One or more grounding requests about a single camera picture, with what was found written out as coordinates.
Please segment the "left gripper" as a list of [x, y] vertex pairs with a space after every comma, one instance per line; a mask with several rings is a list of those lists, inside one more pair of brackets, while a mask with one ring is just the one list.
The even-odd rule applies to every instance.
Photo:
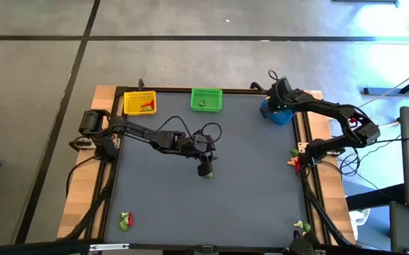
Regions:
[[197, 167], [198, 175], [208, 176], [213, 172], [213, 151], [216, 150], [214, 140], [210, 135], [203, 134], [201, 131], [193, 134], [193, 140], [195, 148], [193, 157], [200, 160], [200, 165]]

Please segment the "blue plastic basket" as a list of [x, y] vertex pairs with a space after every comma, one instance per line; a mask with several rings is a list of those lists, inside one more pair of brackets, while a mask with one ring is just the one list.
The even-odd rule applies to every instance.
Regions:
[[265, 99], [260, 105], [260, 112], [265, 119], [269, 119], [278, 125], [287, 124], [294, 116], [291, 110], [272, 110]]

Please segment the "green plastic basket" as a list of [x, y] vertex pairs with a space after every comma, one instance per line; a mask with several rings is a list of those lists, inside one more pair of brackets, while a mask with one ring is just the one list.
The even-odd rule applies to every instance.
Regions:
[[219, 112], [223, 105], [223, 91], [221, 89], [193, 88], [191, 91], [190, 107], [194, 111]]

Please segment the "yellow plastic basket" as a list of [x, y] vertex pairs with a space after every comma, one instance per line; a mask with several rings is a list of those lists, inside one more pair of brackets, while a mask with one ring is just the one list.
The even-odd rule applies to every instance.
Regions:
[[[157, 111], [155, 91], [133, 91], [124, 93], [124, 113], [127, 115], [153, 115]], [[154, 100], [154, 111], [144, 112], [141, 105]]]

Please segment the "wooden table side board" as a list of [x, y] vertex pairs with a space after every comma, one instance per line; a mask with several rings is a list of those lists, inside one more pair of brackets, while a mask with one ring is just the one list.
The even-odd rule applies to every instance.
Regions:
[[[296, 122], [301, 142], [331, 138], [329, 120], [324, 115], [312, 112], [297, 113]], [[350, 243], [354, 244], [356, 240], [350, 221], [342, 176], [337, 170], [337, 159], [334, 156], [324, 158], [322, 163], [310, 170], [309, 182], [312, 191], [322, 202], [335, 226]]]
[[[97, 86], [89, 108], [111, 111], [115, 101], [116, 90], [116, 86]], [[94, 156], [93, 149], [81, 150], [78, 154], [76, 164], [92, 156]], [[102, 191], [105, 185], [102, 184], [102, 181], [107, 181], [110, 165], [106, 163], [104, 163], [103, 166], [101, 165], [100, 161], [90, 159], [74, 170], [57, 233], [58, 238], [66, 237], [73, 231]], [[102, 211], [103, 205], [100, 205], [96, 216], [93, 216], [91, 221], [88, 222], [91, 223], [91, 227], [87, 227], [79, 235], [79, 239], [95, 238], [98, 236]]]

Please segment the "black support strut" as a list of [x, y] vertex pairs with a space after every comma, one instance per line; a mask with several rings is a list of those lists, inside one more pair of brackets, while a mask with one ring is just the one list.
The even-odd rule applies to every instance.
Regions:
[[314, 206], [323, 225], [327, 227], [329, 233], [331, 234], [333, 239], [336, 241], [338, 246], [342, 246], [342, 247], [353, 246], [353, 243], [351, 243], [348, 239], [344, 237], [342, 232], [335, 226], [330, 216], [325, 211], [324, 207], [319, 203], [318, 199], [314, 195], [314, 192], [311, 190], [309, 182], [306, 179], [303, 179], [302, 183], [303, 183], [303, 188], [305, 190], [304, 194], [306, 198], [309, 200], [312, 206]]
[[110, 168], [110, 173], [108, 180], [103, 187], [103, 190], [99, 193], [98, 197], [91, 203], [90, 208], [80, 220], [80, 222], [75, 226], [75, 228], [63, 239], [65, 240], [75, 240], [78, 239], [81, 233], [88, 227], [88, 225], [93, 222], [96, 212], [98, 211], [100, 205], [103, 201], [107, 200], [110, 197], [111, 191], [113, 189], [113, 183], [115, 180], [115, 167]]

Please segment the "black stand leg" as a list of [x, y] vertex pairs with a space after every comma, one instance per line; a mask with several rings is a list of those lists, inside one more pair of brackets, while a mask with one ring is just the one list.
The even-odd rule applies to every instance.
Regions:
[[402, 204], [405, 203], [403, 184], [346, 197], [349, 211], [381, 207], [388, 205], [392, 201]]

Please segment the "white plastic object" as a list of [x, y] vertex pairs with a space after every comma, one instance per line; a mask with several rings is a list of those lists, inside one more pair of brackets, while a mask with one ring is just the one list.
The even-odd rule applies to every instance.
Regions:
[[370, 214], [371, 209], [363, 209], [363, 210], [353, 210], [349, 211], [350, 222], [352, 225], [352, 231], [355, 237], [355, 240], [358, 239], [358, 227], [364, 225]]

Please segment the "black horizontal bar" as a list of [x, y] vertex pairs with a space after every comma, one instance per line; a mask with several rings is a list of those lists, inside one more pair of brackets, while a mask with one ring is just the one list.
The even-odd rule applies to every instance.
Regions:
[[89, 251], [90, 247], [101, 244], [99, 239], [62, 240], [0, 246], [0, 255], [70, 255]]

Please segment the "black table frame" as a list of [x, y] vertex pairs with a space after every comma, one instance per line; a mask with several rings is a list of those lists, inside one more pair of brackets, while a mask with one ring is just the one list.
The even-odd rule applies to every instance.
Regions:
[[[135, 122], [151, 128], [204, 128], [218, 137], [212, 178], [197, 161], [156, 152], [123, 139], [104, 239], [131, 249], [275, 252], [293, 239], [297, 220], [310, 222], [322, 242], [330, 236], [287, 165], [296, 123], [278, 126], [259, 114], [263, 95], [226, 90], [218, 113], [193, 111], [189, 89], [157, 91], [158, 112]], [[133, 225], [120, 228], [120, 213]]]

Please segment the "metal bracket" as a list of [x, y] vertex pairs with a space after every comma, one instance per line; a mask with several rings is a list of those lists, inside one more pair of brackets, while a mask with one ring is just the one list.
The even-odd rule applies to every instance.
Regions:
[[89, 251], [113, 251], [129, 249], [129, 244], [91, 244]]
[[283, 255], [327, 255], [325, 250], [313, 249], [311, 247], [287, 248], [282, 252]]

